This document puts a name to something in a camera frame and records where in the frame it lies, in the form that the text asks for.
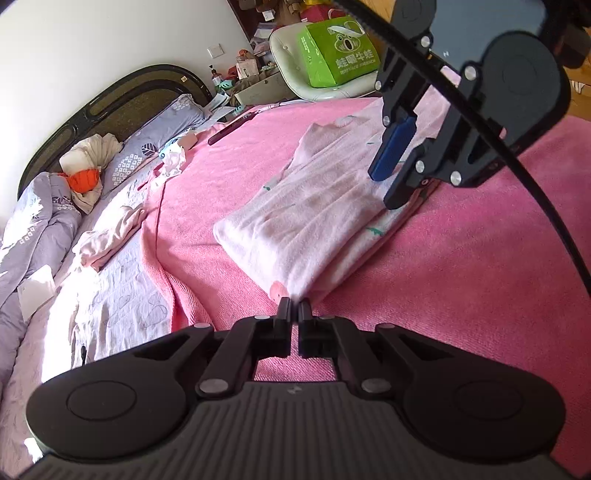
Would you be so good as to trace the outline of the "black bed headboard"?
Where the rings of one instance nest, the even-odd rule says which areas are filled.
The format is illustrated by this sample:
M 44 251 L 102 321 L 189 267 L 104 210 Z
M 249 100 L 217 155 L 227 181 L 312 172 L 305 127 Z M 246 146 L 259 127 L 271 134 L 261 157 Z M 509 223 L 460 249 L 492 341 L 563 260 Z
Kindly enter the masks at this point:
M 204 81 L 177 65 L 150 65 L 122 77 L 81 107 L 39 147 L 21 175 L 17 194 L 21 195 L 37 174 L 58 171 L 59 158 L 78 141 L 106 133 L 124 140 L 183 94 L 191 95 L 201 106 L 212 99 Z

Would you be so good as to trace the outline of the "light printed bed sheet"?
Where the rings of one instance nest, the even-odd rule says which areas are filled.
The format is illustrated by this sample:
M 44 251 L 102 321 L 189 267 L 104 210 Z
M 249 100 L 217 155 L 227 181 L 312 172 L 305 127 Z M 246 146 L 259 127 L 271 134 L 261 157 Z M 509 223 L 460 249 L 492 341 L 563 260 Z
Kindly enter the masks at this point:
M 170 331 L 168 305 L 145 273 L 136 232 L 100 271 L 75 263 L 80 236 L 101 226 L 123 205 L 142 204 L 156 163 L 150 161 L 92 211 L 81 213 L 59 270 L 44 266 L 17 288 L 27 330 L 11 376 L 1 385 L 1 471 L 14 476 L 35 460 L 25 420 L 27 401 L 41 383 L 84 363 L 118 353 Z

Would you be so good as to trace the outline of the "crumpled white plastic wrapper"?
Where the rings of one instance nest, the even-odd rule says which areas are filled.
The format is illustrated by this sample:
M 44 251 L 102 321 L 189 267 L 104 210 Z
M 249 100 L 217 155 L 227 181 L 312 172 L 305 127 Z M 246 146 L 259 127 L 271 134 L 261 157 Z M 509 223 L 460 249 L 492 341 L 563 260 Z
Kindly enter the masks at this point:
M 161 165 L 156 168 L 156 173 L 164 178 L 172 178 L 183 173 L 187 166 L 186 140 L 176 139 L 167 144 L 160 152 Z

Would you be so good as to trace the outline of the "grey purple floral duvet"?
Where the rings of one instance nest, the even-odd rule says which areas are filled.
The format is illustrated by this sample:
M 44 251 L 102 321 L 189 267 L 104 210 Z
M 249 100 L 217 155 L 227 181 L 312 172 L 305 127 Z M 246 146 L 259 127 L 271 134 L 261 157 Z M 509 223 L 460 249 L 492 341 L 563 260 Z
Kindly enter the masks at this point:
M 42 172 L 24 190 L 1 240 L 1 385 L 11 376 L 27 330 L 18 286 L 44 266 L 56 273 L 70 249 L 81 213 L 64 177 Z

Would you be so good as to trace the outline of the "pink strawberry pajama pants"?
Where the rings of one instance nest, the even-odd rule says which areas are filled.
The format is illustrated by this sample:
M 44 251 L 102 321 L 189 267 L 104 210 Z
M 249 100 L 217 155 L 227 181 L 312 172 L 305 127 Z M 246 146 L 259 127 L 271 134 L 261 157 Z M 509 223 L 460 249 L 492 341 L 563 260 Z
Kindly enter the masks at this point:
M 415 191 L 399 209 L 385 207 L 394 180 L 368 174 L 385 131 L 382 108 L 376 99 L 327 125 L 311 124 L 287 166 L 214 224 L 217 243 L 270 300 L 324 299 L 438 188 Z

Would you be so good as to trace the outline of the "pink garment on bed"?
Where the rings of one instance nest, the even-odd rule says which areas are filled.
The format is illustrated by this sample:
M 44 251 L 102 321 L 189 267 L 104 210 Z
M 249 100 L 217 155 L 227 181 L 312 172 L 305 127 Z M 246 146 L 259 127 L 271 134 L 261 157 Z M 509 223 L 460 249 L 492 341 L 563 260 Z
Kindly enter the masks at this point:
M 142 204 L 119 207 L 101 226 L 80 236 L 72 248 L 75 263 L 100 271 L 139 230 L 144 217 Z

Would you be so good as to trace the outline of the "dark phone on bed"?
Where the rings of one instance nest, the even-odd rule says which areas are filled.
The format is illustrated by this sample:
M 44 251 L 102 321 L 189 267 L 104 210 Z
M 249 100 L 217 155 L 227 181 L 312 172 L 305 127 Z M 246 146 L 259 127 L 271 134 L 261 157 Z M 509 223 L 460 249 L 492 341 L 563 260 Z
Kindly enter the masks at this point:
M 219 140 L 221 140 L 222 138 L 228 136 L 229 134 L 231 134 L 232 132 L 234 132 L 238 128 L 242 127 L 243 124 L 249 122 L 250 120 L 252 120 L 255 117 L 256 117 L 256 112 L 247 112 L 247 113 L 245 113 L 244 115 L 240 116 L 235 121 L 232 121 L 231 123 L 229 123 L 228 126 L 223 127 L 217 133 L 215 133 L 214 135 L 212 135 L 211 137 L 209 137 L 208 140 L 207 140 L 207 144 L 209 146 L 214 145 Z

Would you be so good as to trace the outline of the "white tufted chair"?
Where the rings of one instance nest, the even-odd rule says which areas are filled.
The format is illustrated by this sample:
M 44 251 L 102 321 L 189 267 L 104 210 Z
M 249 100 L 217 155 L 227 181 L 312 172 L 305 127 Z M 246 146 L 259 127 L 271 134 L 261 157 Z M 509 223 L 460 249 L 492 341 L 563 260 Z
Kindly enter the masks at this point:
M 376 92 L 377 73 L 372 72 L 339 86 L 315 88 L 308 80 L 305 69 L 304 54 L 301 53 L 298 35 L 304 29 L 304 23 L 291 24 L 280 27 L 270 35 L 270 52 L 273 54 L 276 66 L 283 76 L 287 87 L 298 98 L 311 102 L 332 99 L 358 98 L 372 95 Z

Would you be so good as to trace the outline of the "purple patterned pillow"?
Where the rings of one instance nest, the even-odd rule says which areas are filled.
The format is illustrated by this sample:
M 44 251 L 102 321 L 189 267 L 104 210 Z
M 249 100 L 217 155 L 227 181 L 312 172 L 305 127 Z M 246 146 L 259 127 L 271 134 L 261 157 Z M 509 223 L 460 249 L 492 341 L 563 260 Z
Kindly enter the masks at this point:
M 124 142 L 102 173 L 102 196 L 110 193 L 131 176 L 146 159 L 157 155 L 168 141 L 186 130 L 200 126 L 209 112 L 183 94 L 142 125 Z

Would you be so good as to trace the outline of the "orange and cream clothes pile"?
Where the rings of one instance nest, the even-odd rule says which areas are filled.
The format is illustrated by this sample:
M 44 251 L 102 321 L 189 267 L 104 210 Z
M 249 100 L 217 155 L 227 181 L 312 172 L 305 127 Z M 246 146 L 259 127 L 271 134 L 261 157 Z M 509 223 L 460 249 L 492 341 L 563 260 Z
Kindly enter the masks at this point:
M 78 141 L 60 157 L 61 175 L 70 188 L 72 201 L 84 214 L 89 214 L 100 198 L 102 171 L 121 148 L 113 134 L 94 134 Z

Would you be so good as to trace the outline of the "cluttered bedside table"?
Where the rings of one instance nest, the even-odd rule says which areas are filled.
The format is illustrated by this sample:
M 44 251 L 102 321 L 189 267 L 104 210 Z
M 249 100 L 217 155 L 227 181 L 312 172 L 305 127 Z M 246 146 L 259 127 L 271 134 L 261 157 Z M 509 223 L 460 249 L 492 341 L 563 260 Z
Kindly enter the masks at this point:
M 290 101 L 297 98 L 273 61 L 260 65 L 259 58 L 240 50 L 235 66 L 225 76 L 211 65 L 215 92 L 228 100 L 229 106 L 252 107 Z

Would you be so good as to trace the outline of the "green paper bag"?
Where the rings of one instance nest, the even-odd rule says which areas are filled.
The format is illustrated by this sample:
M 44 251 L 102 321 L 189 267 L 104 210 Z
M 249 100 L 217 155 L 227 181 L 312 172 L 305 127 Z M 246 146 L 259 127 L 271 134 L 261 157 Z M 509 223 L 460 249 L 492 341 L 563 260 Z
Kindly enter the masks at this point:
M 362 25 L 351 16 L 305 23 L 298 35 L 312 87 L 339 86 L 380 68 L 381 60 Z

